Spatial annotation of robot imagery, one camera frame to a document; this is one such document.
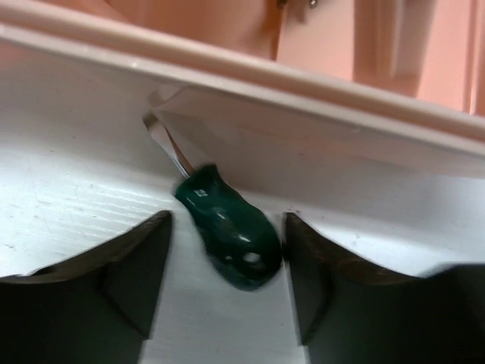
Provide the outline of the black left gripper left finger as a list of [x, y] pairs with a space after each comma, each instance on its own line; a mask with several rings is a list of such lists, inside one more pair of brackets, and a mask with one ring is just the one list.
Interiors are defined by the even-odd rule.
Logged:
[[150, 338], [171, 247], [160, 211], [30, 275], [1, 279], [3, 363], [136, 363]]

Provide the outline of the pink plastic toolbox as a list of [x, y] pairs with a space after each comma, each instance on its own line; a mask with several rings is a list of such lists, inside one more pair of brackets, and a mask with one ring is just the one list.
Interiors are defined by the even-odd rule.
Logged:
[[400, 139], [402, 150], [357, 142], [365, 158], [430, 173], [484, 176], [483, 119], [369, 86], [283, 65], [36, 1], [3, 1], [4, 40], [234, 93], [355, 124]]

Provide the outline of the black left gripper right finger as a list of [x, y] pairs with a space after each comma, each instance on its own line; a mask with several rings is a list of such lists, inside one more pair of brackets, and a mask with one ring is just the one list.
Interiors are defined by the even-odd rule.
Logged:
[[389, 270], [284, 223], [299, 341], [311, 363], [482, 363], [484, 266], [425, 278]]

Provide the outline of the stubby dark green screwdriver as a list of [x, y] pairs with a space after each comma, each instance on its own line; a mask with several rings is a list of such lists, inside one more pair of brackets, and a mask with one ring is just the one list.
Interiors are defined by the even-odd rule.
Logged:
[[148, 112], [142, 122], [183, 176], [173, 195], [190, 214], [216, 271], [240, 290], [266, 285], [283, 260], [273, 224], [222, 178], [216, 164], [192, 167], [159, 116]]

